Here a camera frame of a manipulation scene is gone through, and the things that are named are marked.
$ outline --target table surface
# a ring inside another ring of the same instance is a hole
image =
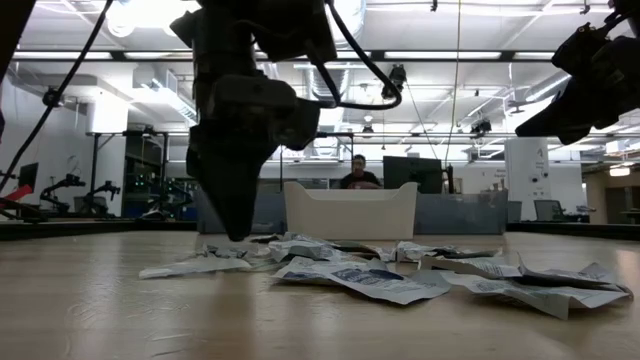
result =
[[[0,243],[0,352],[34,359],[638,359],[638,302],[562,321],[471,295],[408,307],[266,273],[138,280],[212,238],[135,232]],[[511,233],[420,237],[502,246],[533,269],[593,261],[640,294],[640,242]],[[400,265],[398,271],[410,271]]]

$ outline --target computer monitor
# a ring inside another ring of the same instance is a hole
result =
[[[38,163],[25,165],[20,168],[20,175],[18,175],[18,187],[29,186],[31,188],[31,194],[36,188],[36,179],[38,177]]]
[[[442,194],[440,160],[385,156],[382,161],[385,189],[399,189],[405,183],[417,182],[421,194]]]

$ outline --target white column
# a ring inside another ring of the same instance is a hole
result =
[[[505,156],[509,201],[522,202],[522,220],[536,220],[534,200],[551,199],[547,139],[509,139]]]
[[[129,105],[122,99],[109,93],[103,93],[96,102],[89,105],[89,132],[119,133],[127,130]],[[96,188],[104,185],[105,181],[112,181],[117,187],[124,187],[124,156],[127,139],[116,136],[109,139],[109,135],[100,137],[101,144],[96,162]],[[107,198],[109,213],[120,216],[122,212],[122,190],[111,201],[111,194]]]

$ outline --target red object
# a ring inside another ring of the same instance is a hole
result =
[[[31,188],[31,186],[25,185],[23,187],[18,188],[18,190],[12,192],[11,194],[5,196],[4,198],[6,200],[16,202],[29,194],[33,194],[33,189]]]

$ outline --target man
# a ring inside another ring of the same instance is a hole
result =
[[[365,171],[367,159],[362,155],[353,157],[353,171],[340,180],[340,189],[381,189],[378,178]]]

